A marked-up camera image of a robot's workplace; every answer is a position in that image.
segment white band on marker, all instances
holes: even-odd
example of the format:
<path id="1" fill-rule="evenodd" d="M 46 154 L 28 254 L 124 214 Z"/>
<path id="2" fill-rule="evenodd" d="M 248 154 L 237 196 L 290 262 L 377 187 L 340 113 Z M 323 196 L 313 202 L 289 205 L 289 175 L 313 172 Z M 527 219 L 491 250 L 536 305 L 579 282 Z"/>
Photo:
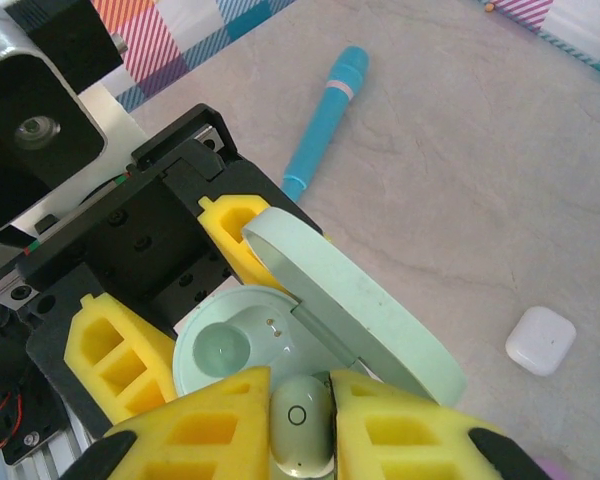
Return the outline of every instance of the white band on marker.
<path id="1" fill-rule="evenodd" d="M 337 88 L 338 90 L 344 92 L 347 95 L 347 97 L 349 97 L 349 101 L 353 100 L 353 90 L 351 90 L 349 85 L 347 85 L 346 83 L 343 83 L 340 80 L 329 80 L 327 82 L 326 88 L 329 87 Z"/>

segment screw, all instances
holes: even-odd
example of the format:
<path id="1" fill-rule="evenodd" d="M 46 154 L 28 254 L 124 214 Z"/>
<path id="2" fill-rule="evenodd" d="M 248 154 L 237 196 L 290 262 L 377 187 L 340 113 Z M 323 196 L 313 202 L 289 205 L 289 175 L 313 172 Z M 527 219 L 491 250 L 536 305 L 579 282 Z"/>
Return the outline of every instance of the screw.
<path id="1" fill-rule="evenodd" d="M 207 298 L 207 291 L 206 290 L 200 290 L 198 293 L 196 293 L 196 296 L 193 297 L 193 299 L 196 302 L 201 302 L 205 298 Z"/>
<path id="2" fill-rule="evenodd" d="M 24 300 L 31 295 L 31 287 L 29 285 L 20 285 L 11 290 L 11 298 L 14 300 Z"/>
<path id="3" fill-rule="evenodd" d="M 133 248 L 136 252 L 144 252 L 151 246 L 152 243 L 153 241 L 151 240 L 151 237 L 149 235 L 145 235 L 144 237 L 140 237 L 138 240 L 136 240 L 136 242 L 133 244 Z"/>
<path id="4" fill-rule="evenodd" d="M 115 210 L 109 214 L 107 222 L 109 222 L 109 225 L 112 227 L 120 227 L 127 222 L 127 218 L 127 212 L 124 210 Z"/>
<path id="5" fill-rule="evenodd" d="M 38 432 L 31 432 L 24 437 L 24 444 L 27 447 L 35 447 L 38 443 L 40 443 L 40 434 Z"/>
<path id="6" fill-rule="evenodd" d="M 191 282 L 193 282 L 193 275 L 191 275 L 190 273 L 185 273 L 183 276 L 180 277 L 178 285 L 180 285 L 181 287 L 186 287 L 187 285 L 191 285 Z"/>
<path id="7" fill-rule="evenodd" d="M 30 118 L 22 124 L 22 128 L 28 133 L 38 133 L 40 131 L 40 122 L 35 118 Z"/>

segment blue marker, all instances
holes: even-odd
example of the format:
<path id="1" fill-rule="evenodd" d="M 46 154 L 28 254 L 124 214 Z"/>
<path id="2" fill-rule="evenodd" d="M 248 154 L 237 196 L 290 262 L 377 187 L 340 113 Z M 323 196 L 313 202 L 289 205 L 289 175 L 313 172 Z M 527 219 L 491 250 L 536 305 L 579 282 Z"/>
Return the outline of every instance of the blue marker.
<path id="1" fill-rule="evenodd" d="M 309 186 L 347 105 L 362 87 L 368 68 L 369 55 L 360 47 L 345 48 L 331 67 L 322 100 L 284 172 L 282 191 L 294 202 Z"/>

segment mint green case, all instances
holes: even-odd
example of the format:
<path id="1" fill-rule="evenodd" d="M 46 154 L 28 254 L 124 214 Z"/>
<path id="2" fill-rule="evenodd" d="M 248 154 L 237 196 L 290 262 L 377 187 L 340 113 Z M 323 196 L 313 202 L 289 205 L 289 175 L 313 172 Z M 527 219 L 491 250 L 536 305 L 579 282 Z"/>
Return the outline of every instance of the mint green case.
<path id="1" fill-rule="evenodd" d="M 292 375 L 352 368 L 442 405 L 459 400 L 466 379 L 451 354 L 322 235 L 273 207 L 243 235 L 293 297 L 240 286 L 203 301 L 176 342 L 179 395 L 269 365 L 272 390 Z"/>

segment yellow foam pad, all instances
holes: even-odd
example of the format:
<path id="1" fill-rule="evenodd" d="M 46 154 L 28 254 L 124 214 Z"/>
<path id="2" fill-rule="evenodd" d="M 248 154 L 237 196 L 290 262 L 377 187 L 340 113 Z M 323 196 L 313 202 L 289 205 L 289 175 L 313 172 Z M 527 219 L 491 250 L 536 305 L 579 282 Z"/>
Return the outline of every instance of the yellow foam pad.
<path id="1" fill-rule="evenodd" d="M 467 435 L 495 427 L 350 370 L 331 381 L 338 480 L 501 480 Z"/>
<path id="2" fill-rule="evenodd" d="M 258 195 L 222 195 L 215 202 L 203 197 L 198 203 L 204 209 L 198 216 L 198 222 L 242 283 L 264 285 L 285 292 L 242 238 L 242 227 L 266 210 L 269 204 Z"/>
<path id="3" fill-rule="evenodd" d="M 171 338 L 107 293 L 81 303 L 64 361 L 111 423 L 177 398 Z"/>
<path id="4" fill-rule="evenodd" d="M 250 368 L 113 427 L 138 438 L 109 480 L 266 480 L 269 381 Z"/>

